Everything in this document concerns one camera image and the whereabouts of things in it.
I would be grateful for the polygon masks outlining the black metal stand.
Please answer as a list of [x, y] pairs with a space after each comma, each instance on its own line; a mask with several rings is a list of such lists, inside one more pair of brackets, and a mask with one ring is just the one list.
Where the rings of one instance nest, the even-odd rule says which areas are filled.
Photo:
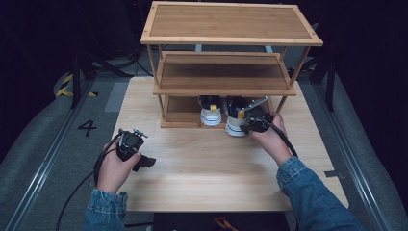
[[100, 64], [119, 77], [131, 77], [131, 74], [125, 73], [112, 64], [96, 57], [88, 51], [77, 49], [72, 53], [72, 80], [73, 80], [73, 99], [71, 109], [75, 109], [81, 100], [81, 74], [84, 74], [87, 80], [96, 79], [96, 70], [93, 62]]
[[313, 84], [320, 84], [324, 78], [327, 78], [325, 88], [325, 102], [329, 111], [333, 112], [333, 93], [336, 74], [334, 57], [329, 55], [314, 57], [310, 61], [304, 63], [301, 67], [301, 70], [308, 70], [312, 66], [314, 67], [314, 69], [312, 70], [309, 80]]

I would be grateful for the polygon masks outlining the metal floor rail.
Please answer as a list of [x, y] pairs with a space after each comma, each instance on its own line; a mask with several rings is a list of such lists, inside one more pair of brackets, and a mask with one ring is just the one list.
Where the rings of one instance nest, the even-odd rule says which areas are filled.
[[72, 98], [60, 95], [41, 110], [18, 137], [0, 168], [0, 231], [53, 231], [72, 189], [88, 174], [86, 167], [73, 175], [68, 157], [78, 126], [92, 119], [95, 107], [104, 106], [103, 91], [95, 82], [72, 108]]
[[360, 194], [362, 202], [369, 213], [370, 220], [375, 231], [392, 231], [392, 226], [386, 219], [384, 213], [380, 210], [379, 204], [377, 203], [372, 190], [370, 189], [368, 180], [364, 176], [363, 171], [359, 167], [359, 164], [353, 155], [352, 149], [346, 139], [339, 121], [326, 106], [325, 93], [323, 89], [319, 85], [313, 85], [313, 89], [317, 95], [317, 98], [319, 99], [320, 105], [324, 109], [325, 115], [328, 117], [328, 121], [332, 129], [334, 130], [334, 134], [338, 143], [340, 144], [340, 148], [344, 156], [345, 164], [347, 165], [354, 185]]

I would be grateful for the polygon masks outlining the white and navy sneaker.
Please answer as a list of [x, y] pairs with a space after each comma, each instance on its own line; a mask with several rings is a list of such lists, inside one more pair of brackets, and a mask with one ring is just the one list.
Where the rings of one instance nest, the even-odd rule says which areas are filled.
[[198, 103], [201, 107], [201, 122], [206, 126], [218, 126], [221, 123], [220, 97], [217, 95], [200, 95]]
[[245, 111], [247, 102], [241, 96], [227, 96], [224, 100], [224, 112], [227, 115], [225, 131], [233, 137], [244, 137], [242, 126], [245, 125]]

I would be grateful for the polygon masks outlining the person's right hand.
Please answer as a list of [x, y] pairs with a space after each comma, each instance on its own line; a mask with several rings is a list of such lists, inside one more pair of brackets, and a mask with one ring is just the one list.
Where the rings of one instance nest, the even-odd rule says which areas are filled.
[[279, 166], [293, 156], [289, 147], [272, 128], [268, 128], [264, 133], [251, 131], [249, 136], [257, 141]]

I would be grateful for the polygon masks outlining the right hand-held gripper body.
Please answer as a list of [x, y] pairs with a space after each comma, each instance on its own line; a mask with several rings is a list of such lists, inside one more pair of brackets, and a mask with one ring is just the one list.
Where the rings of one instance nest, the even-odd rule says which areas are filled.
[[245, 123], [240, 128], [245, 134], [248, 134], [250, 131], [264, 133], [271, 126], [273, 116], [262, 107], [262, 104], [268, 102], [268, 100], [268, 96], [252, 100], [243, 108]]

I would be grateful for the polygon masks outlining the grey tape strip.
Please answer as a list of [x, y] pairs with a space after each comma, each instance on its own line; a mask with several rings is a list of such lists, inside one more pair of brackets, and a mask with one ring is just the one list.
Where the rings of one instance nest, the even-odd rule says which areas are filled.
[[337, 171], [337, 170], [327, 170], [327, 171], [324, 172], [324, 174], [325, 174], [325, 176], [327, 178], [329, 178], [329, 177], [338, 177], [340, 180], [344, 179], [343, 173], [340, 172], [340, 171]]

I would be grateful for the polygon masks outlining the person's left hand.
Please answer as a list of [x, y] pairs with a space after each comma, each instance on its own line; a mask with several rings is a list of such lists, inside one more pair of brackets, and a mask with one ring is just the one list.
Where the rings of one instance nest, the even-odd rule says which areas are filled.
[[116, 144], [108, 148], [109, 153], [104, 158], [98, 174], [96, 189], [105, 193], [116, 194], [127, 180], [132, 168], [140, 160], [137, 152], [130, 159], [123, 162], [116, 153]]

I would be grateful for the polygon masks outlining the yellow and black floor tape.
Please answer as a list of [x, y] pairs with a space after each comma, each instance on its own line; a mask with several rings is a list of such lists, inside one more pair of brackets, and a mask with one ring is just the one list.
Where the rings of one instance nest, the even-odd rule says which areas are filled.
[[63, 96], [70, 96], [70, 97], [73, 97], [73, 96], [74, 96], [74, 93], [73, 93], [72, 91], [69, 91], [69, 90], [67, 89], [68, 84], [69, 84], [69, 82], [72, 80], [72, 78], [73, 78], [73, 75], [72, 75], [72, 74], [68, 74], [68, 75], [64, 78], [64, 80], [63, 80], [63, 82], [62, 82], [60, 88], [57, 90], [57, 93], [56, 93], [57, 96], [62, 96], [62, 95], [63, 95]]

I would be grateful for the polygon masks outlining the black box with orange mark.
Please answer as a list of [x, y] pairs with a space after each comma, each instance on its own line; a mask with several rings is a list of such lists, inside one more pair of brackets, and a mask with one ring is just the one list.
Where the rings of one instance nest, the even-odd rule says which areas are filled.
[[291, 231], [282, 213], [156, 213], [154, 231]]

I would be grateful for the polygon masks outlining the wooden shoe rack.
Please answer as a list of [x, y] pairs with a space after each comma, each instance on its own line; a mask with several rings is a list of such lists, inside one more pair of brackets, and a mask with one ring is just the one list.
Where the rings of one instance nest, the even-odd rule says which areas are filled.
[[281, 111], [272, 100], [294, 96], [298, 76], [283, 51], [323, 44], [296, 5], [169, 1], [152, 3], [140, 41], [159, 49], [149, 59], [164, 128], [201, 127], [201, 95], [266, 97]]

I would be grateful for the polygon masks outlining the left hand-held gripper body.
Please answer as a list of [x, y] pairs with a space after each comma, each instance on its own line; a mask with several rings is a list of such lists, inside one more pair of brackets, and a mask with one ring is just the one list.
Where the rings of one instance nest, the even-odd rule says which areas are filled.
[[119, 129], [119, 142], [117, 144], [117, 155], [123, 161], [129, 160], [133, 155], [139, 152], [144, 144], [146, 135], [135, 128], [132, 132]]

